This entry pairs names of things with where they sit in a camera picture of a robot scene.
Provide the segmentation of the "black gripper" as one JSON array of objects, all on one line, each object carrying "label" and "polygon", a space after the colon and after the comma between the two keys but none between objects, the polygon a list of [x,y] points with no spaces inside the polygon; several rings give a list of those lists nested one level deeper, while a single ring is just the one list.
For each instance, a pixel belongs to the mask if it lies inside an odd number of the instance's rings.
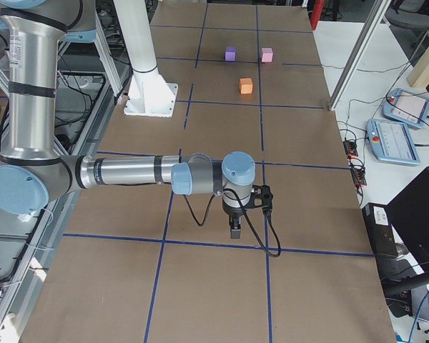
[{"label": "black gripper", "polygon": [[230,224],[230,239],[240,239],[241,237],[241,217],[244,212],[240,207],[231,207],[223,203],[222,208],[229,217]]}]

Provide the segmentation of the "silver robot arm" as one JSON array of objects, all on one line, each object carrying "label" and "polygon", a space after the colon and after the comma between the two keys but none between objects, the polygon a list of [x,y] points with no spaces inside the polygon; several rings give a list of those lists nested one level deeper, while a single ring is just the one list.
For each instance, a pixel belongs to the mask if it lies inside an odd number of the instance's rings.
[{"label": "silver robot arm", "polygon": [[9,37],[9,140],[0,152],[0,209],[28,214],[97,185],[168,184],[175,194],[222,197],[231,237],[253,205],[255,162],[234,151],[222,161],[204,154],[104,159],[62,156],[54,148],[59,42],[96,37],[93,1],[3,1]]}]

